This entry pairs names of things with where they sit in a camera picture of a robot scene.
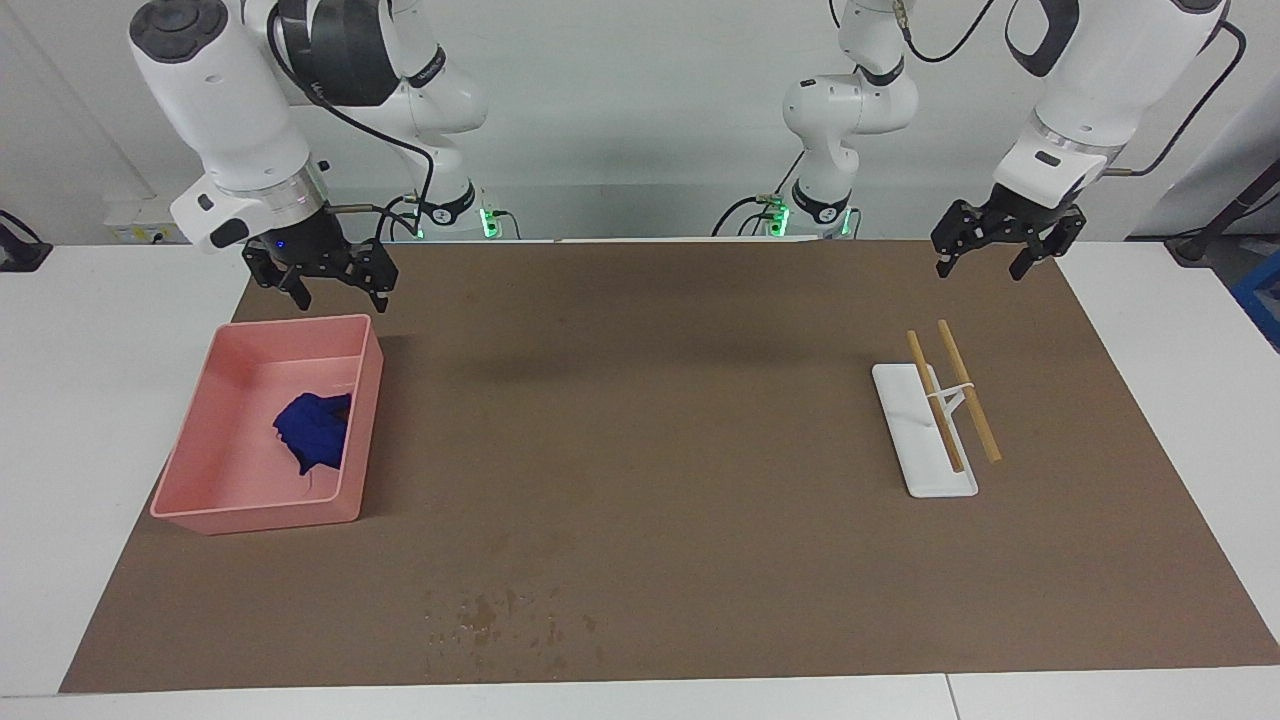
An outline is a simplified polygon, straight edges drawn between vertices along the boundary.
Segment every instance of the brown cardboard surface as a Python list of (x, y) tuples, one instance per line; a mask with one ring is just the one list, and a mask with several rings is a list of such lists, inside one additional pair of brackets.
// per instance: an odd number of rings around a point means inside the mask
[[(394, 255), (361, 520), (206, 538), (143, 512), (64, 692), (1280, 662), (1052, 265)], [(311, 287), (314, 315), (369, 311)], [(251, 288), (237, 320), (296, 315)], [(972, 500), (906, 495), (870, 378), (916, 328), (948, 382), (938, 318), (1007, 457)]]

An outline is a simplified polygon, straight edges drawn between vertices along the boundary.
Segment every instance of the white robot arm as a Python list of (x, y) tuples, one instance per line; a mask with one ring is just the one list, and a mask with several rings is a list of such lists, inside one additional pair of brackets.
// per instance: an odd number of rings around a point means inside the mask
[(1107, 174), (1143, 114), (1174, 88), (1215, 31), (1238, 32), (1225, 23), (1229, 0), (1038, 4), (1048, 20), (1038, 46), (1009, 46), (1044, 78), (1044, 94), (996, 168), (989, 200), (980, 208), (957, 200), (933, 231), (941, 277), (963, 254), (992, 242), (1027, 245), (1010, 268), (1014, 279), (1064, 255), (1085, 223), (1075, 206), (1080, 192)]
[(908, 127), (920, 99), (905, 72), (895, 0), (849, 0), (840, 46), (854, 72), (792, 85), (782, 113), (805, 150), (787, 199), (791, 222), (824, 236), (838, 227), (852, 195), (859, 165), (852, 138)]
[(242, 18), (264, 46), (274, 41), (312, 101), (332, 104), (403, 143), (398, 149), (412, 174), (430, 178), (420, 204), (425, 219), (442, 232), (470, 231), (481, 224), (471, 210), (481, 206), (483, 191), (447, 136), (477, 129), (489, 102), (475, 81), (448, 60), (422, 5), (422, 0), (242, 0)]
[(379, 311), (396, 286), (379, 238), (343, 237), (262, 44), (310, 99), (413, 158), (426, 188), (419, 220), (480, 224), (467, 211), (479, 192), (444, 135), (480, 127), (486, 102), (447, 63), (420, 4), (397, 0), (393, 15), (389, 0), (243, 0), (234, 12), (223, 0), (151, 0), (137, 12), (129, 36), (142, 77), (206, 170), (172, 206), (193, 243), (248, 241), (255, 281), (302, 309), (303, 277), (358, 287)]

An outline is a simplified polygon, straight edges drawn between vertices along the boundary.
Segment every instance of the pink plastic bin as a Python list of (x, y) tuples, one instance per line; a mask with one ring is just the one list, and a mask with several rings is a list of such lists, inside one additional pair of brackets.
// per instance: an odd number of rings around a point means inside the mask
[[(206, 536), (360, 516), (383, 351), (367, 315), (223, 325), (151, 515)], [(298, 461), (273, 423), (297, 396), (352, 393), (342, 470)]]

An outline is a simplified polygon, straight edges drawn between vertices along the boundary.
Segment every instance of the white plastic base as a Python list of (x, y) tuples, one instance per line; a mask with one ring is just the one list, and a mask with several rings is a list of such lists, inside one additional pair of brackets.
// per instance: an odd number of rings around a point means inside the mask
[[(929, 374), (937, 384), (938, 377), (932, 366)], [(902, 477), (911, 497), (978, 495), (978, 480), (973, 475), (969, 456), (960, 442), (955, 423), (950, 421), (951, 413), (959, 402), (946, 402), (946, 392), (943, 393), (943, 402), (947, 405), (947, 432), (960, 448), (965, 466), (963, 473), (951, 469), (946, 446), (942, 445), (942, 437), (933, 421), (933, 411), (929, 410), (929, 400), (924, 386), (920, 384), (915, 365), (876, 365), (872, 377), (876, 379), (881, 405), (884, 406), (884, 419), (888, 421), (890, 434), (893, 436), (893, 447), (897, 450), (897, 460), (902, 465)]]

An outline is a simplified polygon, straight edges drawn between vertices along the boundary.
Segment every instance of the blue cloth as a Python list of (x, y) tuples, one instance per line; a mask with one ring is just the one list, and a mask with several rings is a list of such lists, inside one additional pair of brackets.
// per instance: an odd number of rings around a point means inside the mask
[(349, 395), (319, 397), (308, 392), (275, 418), (280, 439), (298, 459), (300, 475), (306, 475), (316, 465), (326, 465), (334, 470), (342, 468), (349, 410)]

